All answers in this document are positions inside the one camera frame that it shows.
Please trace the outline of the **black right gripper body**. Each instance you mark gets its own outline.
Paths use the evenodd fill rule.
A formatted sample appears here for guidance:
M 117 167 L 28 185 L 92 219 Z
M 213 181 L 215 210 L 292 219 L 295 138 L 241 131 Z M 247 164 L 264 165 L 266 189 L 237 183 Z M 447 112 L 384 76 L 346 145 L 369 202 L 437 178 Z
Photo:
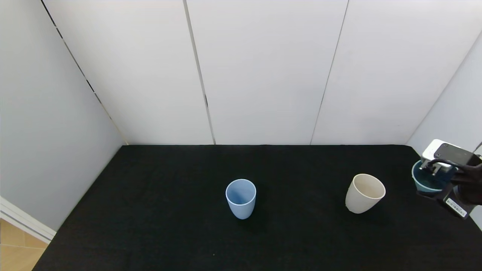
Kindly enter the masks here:
M 447 186 L 437 194 L 437 202 L 454 216 L 463 220 L 467 219 L 476 207 L 475 204 L 469 203 L 463 198 L 459 185 L 453 183 L 448 183 Z

